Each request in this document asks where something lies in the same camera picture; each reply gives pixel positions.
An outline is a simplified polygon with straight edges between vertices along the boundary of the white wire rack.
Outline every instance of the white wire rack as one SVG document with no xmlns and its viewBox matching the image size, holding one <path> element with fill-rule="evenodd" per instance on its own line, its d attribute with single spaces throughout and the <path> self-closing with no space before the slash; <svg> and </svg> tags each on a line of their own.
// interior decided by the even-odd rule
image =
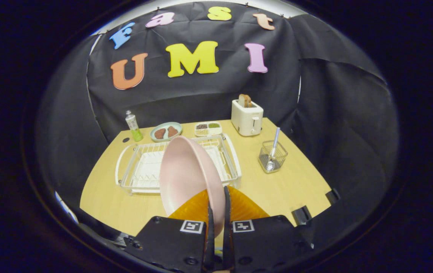
<svg viewBox="0 0 433 273">
<path fill-rule="evenodd" d="M 239 161 L 235 153 L 233 144 L 226 133 L 221 135 L 212 135 L 204 138 L 193 138 L 201 145 L 218 170 L 220 179 L 224 185 L 233 185 L 239 188 L 239 182 L 242 178 Z M 164 151 L 169 142 L 159 142 L 144 145 L 137 145 L 133 150 L 134 154 L 128 163 L 127 169 L 122 180 L 117 179 L 118 165 L 125 150 L 119 157 L 116 168 L 116 183 L 124 188 L 129 194 L 139 193 L 159 193 L 159 171 Z"/>
</svg>

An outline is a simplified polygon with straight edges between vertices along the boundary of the table top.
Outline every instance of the table top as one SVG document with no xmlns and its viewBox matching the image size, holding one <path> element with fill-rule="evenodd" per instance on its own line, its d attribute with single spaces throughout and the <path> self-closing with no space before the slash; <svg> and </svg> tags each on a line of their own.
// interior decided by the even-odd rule
<svg viewBox="0 0 433 273">
<path fill-rule="evenodd" d="M 325 194 L 329 185 L 299 150 L 284 134 L 279 142 L 288 155 L 282 168 L 275 173 L 265 173 L 258 162 L 262 142 L 273 140 L 276 126 L 264 118 L 259 135 L 241 136 L 230 120 L 218 121 L 223 133 L 228 134 L 242 169 L 241 187 L 238 189 L 270 216 L 284 215 L 296 225 L 291 211 L 307 206 L 315 217 L 330 206 Z M 194 123 L 182 124 L 181 135 L 195 138 Z M 144 138 L 137 144 L 154 143 L 149 133 L 154 127 L 140 129 Z M 95 164 L 81 194 L 80 208 L 97 220 L 130 235 L 137 235 L 152 216 L 166 217 L 159 193 L 134 193 L 129 195 L 116 185 L 115 171 L 121 152 L 136 143 L 129 130 L 121 131 L 107 147 Z M 120 161 L 118 177 L 121 179 L 131 157 L 131 149 Z M 215 246 L 222 247 L 223 232 L 216 238 Z"/>
</svg>

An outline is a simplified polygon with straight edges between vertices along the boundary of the plate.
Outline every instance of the plate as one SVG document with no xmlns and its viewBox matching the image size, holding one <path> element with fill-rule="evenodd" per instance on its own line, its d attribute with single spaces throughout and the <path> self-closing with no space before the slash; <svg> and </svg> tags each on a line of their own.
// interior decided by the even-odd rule
<svg viewBox="0 0 433 273">
<path fill-rule="evenodd" d="M 178 133 L 173 135 L 171 138 L 168 138 L 167 135 L 169 134 L 168 128 L 173 126 L 174 129 L 178 130 Z M 154 133 L 159 130 L 159 129 L 166 129 L 166 132 L 164 133 L 164 138 L 162 138 L 161 140 L 158 140 L 155 136 Z M 177 137 L 178 135 L 181 135 L 181 132 L 183 131 L 183 126 L 181 126 L 180 123 L 177 122 L 166 122 L 163 124 L 160 124 L 158 126 L 156 126 L 156 128 L 152 129 L 150 136 L 152 138 L 152 140 L 154 140 L 155 142 L 164 142 L 164 141 L 170 141 L 173 138 Z"/>
<path fill-rule="evenodd" d="M 159 188 L 168 216 L 194 195 L 207 190 L 215 237 L 221 233 L 225 223 L 225 192 L 213 160 L 196 141 L 178 136 L 169 142 L 161 161 Z"/>
</svg>

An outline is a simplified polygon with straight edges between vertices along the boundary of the spray bottle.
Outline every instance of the spray bottle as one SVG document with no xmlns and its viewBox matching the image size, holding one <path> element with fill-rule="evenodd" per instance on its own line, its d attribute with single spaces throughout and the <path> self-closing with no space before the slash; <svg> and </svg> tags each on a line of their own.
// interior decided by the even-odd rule
<svg viewBox="0 0 433 273">
<path fill-rule="evenodd" d="M 139 126 L 137 125 L 137 121 L 135 120 L 135 115 L 130 112 L 130 110 L 126 111 L 126 122 L 128 124 L 128 127 L 130 128 L 130 132 L 132 133 L 132 136 L 135 141 L 141 141 L 142 140 L 142 133 L 141 130 L 139 130 Z"/>
</svg>

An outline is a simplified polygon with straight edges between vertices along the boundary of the white toaster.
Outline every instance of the white toaster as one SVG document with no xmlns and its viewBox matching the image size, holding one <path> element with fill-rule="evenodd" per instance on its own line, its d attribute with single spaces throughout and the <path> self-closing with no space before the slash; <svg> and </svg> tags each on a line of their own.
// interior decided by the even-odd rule
<svg viewBox="0 0 433 273">
<path fill-rule="evenodd" d="M 252 107 L 242 107 L 238 100 L 231 102 L 231 122 L 240 135 L 258 135 L 262 130 L 263 109 L 255 102 Z"/>
</svg>

